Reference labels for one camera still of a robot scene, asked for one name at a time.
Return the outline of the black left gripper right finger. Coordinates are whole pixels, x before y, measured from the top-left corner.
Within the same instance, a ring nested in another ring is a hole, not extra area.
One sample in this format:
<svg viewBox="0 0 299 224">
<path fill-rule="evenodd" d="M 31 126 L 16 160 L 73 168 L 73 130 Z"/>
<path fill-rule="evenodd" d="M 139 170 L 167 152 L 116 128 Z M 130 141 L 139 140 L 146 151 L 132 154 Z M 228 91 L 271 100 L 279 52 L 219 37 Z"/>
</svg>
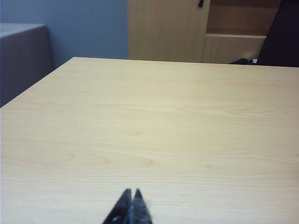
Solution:
<svg viewBox="0 0 299 224">
<path fill-rule="evenodd" d="M 139 189 L 136 190 L 135 196 L 131 202 L 131 223 L 153 224 L 149 210 Z"/>
</svg>

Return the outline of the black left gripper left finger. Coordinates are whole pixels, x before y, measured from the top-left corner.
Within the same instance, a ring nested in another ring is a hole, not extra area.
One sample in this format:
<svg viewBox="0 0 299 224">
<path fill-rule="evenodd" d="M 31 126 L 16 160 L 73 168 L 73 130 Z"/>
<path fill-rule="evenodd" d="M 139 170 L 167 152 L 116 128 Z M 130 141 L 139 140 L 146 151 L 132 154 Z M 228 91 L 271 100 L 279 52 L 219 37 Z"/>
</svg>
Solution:
<svg viewBox="0 0 299 224">
<path fill-rule="evenodd" d="M 128 224 L 131 200 L 131 189 L 125 189 L 103 224 Z"/>
</svg>

